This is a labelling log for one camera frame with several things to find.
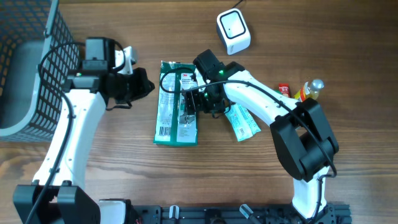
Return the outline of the red stick sachet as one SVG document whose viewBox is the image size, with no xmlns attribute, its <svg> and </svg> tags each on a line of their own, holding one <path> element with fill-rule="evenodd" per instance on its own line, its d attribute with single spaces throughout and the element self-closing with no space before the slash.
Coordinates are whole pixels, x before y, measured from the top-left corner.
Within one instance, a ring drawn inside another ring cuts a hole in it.
<svg viewBox="0 0 398 224">
<path fill-rule="evenodd" d="M 290 98 L 290 88 L 287 83 L 280 83 L 279 84 L 279 91 L 283 96 Z"/>
</svg>

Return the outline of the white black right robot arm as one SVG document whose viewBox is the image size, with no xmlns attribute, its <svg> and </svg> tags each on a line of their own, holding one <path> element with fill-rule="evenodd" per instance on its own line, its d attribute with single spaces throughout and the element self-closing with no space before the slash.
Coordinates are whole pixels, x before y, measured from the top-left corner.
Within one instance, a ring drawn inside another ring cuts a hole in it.
<svg viewBox="0 0 398 224">
<path fill-rule="evenodd" d="M 182 91 L 188 114 L 215 115 L 233 103 L 246 107 L 270 127 L 277 158 L 294 180 L 292 205 L 309 223 L 326 207 L 323 181 L 337 175 L 333 163 L 339 145 L 313 98 L 298 101 L 257 81 L 242 65 L 225 65 L 208 49 L 194 60 L 194 76 L 203 84 Z"/>
</svg>

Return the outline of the green white gloves packet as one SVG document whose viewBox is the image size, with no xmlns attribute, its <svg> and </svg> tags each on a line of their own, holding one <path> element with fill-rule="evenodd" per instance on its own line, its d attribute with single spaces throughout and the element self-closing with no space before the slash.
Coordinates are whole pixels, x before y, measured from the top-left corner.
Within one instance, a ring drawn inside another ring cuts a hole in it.
<svg viewBox="0 0 398 224">
<path fill-rule="evenodd" d="M 197 145 L 197 116 L 185 111 L 183 95 L 174 94 L 175 90 L 197 87 L 191 63 L 161 62 L 157 119 L 154 144 L 168 146 Z"/>
</svg>

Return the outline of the yellow oil bottle silver cap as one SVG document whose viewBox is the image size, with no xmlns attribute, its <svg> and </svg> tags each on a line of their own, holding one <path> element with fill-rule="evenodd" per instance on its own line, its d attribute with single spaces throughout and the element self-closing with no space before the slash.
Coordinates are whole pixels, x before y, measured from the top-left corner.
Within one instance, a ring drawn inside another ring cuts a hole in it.
<svg viewBox="0 0 398 224">
<path fill-rule="evenodd" d="M 314 79 L 311 82 L 306 82 L 303 87 L 294 95 L 294 98 L 300 102 L 312 98 L 316 100 L 320 91 L 324 88 L 324 83 L 320 79 Z"/>
</svg>

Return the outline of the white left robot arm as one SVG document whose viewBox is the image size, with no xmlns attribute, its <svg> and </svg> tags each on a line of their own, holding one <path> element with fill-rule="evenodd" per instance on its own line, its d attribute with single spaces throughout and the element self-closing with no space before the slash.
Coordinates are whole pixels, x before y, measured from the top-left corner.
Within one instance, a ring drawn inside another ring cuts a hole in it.
<svg viewBox="0 0 398 224">
<path fill-rule="evenodd" d="M 29 185 L 18 185 L 13 203 L 24 223 L 139 223 L 128 199 L 93 200 L 84 190 L 93 138 L 113 99 L 117 109 L 154 88 L 145 69 L 133 62 L 119 42 L 90 37 L 85 58 L 68 71 L 59 94 L 62 110 L 49 150 Z"/>
</svg>

